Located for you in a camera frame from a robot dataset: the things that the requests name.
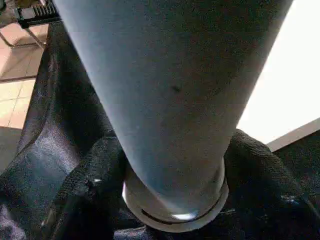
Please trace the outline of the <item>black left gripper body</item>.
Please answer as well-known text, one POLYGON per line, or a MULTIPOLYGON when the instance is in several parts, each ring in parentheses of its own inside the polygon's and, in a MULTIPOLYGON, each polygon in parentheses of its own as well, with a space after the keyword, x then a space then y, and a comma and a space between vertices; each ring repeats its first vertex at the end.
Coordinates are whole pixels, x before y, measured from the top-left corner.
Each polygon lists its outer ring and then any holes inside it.
POLYGON ((32 3, 30 7, 13 8, 17 23, 27 29, 32 26, 51 24, 61 21, 61 17, 52 0, 39 0, 32 3))

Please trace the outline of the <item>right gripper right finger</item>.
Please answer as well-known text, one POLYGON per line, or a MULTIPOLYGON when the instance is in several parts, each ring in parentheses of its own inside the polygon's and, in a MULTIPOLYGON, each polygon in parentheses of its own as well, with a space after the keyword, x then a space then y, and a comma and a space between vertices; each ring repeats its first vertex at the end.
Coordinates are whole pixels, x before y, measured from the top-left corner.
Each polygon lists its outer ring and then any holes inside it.
POLYGON ((320 212, 282 160, 237 129, 224 155, 233 240, 318 240, 320 212))

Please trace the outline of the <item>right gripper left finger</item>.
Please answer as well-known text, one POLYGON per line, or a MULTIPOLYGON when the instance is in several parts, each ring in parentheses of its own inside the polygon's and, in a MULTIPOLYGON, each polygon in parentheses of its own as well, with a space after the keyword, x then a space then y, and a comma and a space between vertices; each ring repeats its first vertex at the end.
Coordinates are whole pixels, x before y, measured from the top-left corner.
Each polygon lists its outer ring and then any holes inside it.
POLYGON ((41 240, 112 240, 127 159, 114 132, 100 138, 63 181, 41 240))

